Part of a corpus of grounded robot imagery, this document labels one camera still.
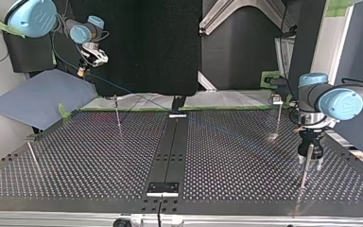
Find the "metal bracket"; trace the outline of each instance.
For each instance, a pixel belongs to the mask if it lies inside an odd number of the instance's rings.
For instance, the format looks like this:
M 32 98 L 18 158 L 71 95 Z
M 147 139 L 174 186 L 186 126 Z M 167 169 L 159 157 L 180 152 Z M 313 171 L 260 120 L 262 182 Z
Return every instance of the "metal bracket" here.
M 199 71 L 199 84 L 205 88 L 207 92 L 216 92 L 217 88 Z
M 242 7 L 255 7 L 260 9 L 267 15 L 270 21 L 278 28 L 281 28 L 285 11 L 285 5 L 281 0 L 218 0 L 199 24 L 199 33 L 210 35 L 232 13 Z M 287 12 L 285 14 L 282 31 L 288 32 L 290 27 L 294 25 L 293 17 Z
M 148 197 L 178 197 L 179 183 L 150 183 Z

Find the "robot end effector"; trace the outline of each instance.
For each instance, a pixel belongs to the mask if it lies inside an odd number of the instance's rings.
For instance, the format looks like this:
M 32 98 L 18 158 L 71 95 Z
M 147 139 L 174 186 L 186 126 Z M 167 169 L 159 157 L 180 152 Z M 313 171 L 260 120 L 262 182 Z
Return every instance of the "robot end effector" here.
M 350 120 L 363 110 L 363 80 L 343 79 L 343 84 L 333 86 L 325 74 L 313 73 L 300 77 L 299 123 L 302 126 L 299 158 L 323 160 L 321 139 L 324 132 L 340 120 Z
M 80 77 L 84 77 L 85 71 L 90 66 L 97 67 L 108 62 L 108 56 L 103 50 L 99 49 L 99 42 L 109 36 L 108 31 L 103 31 L 104 21 L 102 19 L 90 16 L 86 24 L 81 24 L 72 19 L 63 22 L 63 33 L 70 36 L 75 43 L 82 44 L 82 49 L 76 44 L 82 57 L 78 64 L 78 75 Z

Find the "table surface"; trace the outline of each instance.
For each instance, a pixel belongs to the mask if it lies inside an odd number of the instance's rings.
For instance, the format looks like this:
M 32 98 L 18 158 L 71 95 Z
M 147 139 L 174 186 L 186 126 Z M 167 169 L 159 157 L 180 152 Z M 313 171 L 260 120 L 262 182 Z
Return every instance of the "table surface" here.
M 325 136 L 300 189 L 300 136 L 278 110 L 82 112 L 0 161 L 0 211 L 363 218 L 363 163 Z M 178 183 L 150 198 L 150 183 Z

